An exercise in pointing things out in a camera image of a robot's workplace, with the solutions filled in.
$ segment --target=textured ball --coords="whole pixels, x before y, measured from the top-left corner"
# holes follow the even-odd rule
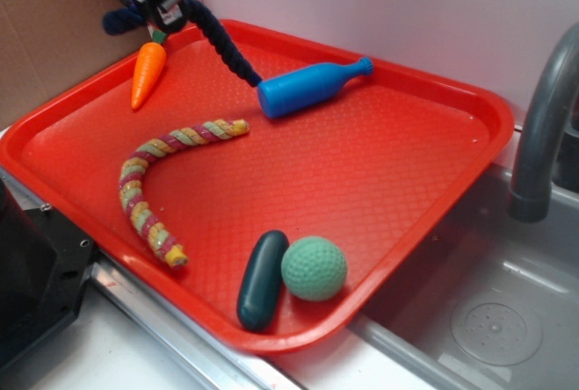
[[[281,260],[281,277],[286,287],[303,300],[329,300],[344,286],[346,274],[344,253],[318,236],[294,242]]]

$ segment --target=blue bottle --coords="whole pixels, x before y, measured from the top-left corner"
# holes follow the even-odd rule
[[[370,59],[364,57],[345,66],[322,62],[262,81],[257,86],[261,109],[270,119],[290,114],[331,98],[346,82],[373,70]]]

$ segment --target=multicolored rope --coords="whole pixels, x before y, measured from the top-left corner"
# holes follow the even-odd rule
[[[143,196],[142,181],[149,166],[178,150],[222,141],[249,132],[245,120],[207,121],[203,125],[176,129],[140,146],[120,170],[119,197],[125,214],[137,233],[148,242],[156,257],[171,268],[187,264],[181,245],[149,209]]]

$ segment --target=dark green pill toy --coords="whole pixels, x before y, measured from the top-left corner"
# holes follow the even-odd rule
[[[264,233],[255,245],[237,299],[237,318],[250,331],[273,321],[281,290],[281,259],[290,242],[278,230]]]

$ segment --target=stainless steel sink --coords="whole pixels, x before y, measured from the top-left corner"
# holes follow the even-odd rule
[[[351,328],[439,388],[579,388],[579,199],[508,217],[492,166]]]

